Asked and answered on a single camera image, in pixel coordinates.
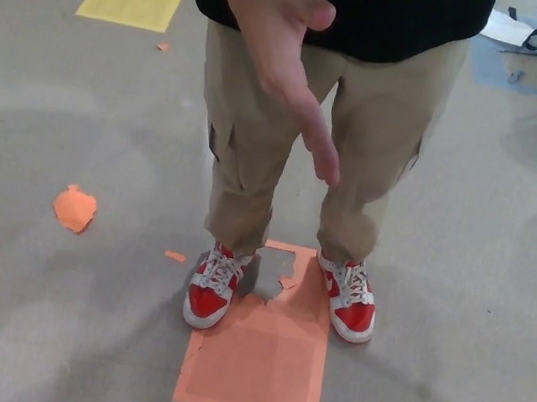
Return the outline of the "person's bare right hand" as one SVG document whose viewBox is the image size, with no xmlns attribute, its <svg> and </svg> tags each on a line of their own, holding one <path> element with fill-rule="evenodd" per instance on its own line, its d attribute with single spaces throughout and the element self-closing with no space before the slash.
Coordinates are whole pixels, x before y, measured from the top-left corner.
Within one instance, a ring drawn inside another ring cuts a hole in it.
<svg viewBox="0 0 537 402">
<path fill-rule="evenodd" d="M 308 30 L 328 29 L 336 17 L 327 0 L 227 0 L 262 87 L 285 105 L 313 156 L 317 178 L 338 185 L 340 164 L 325 118 L 308 86 L 301 48 Z"/>
</svg>

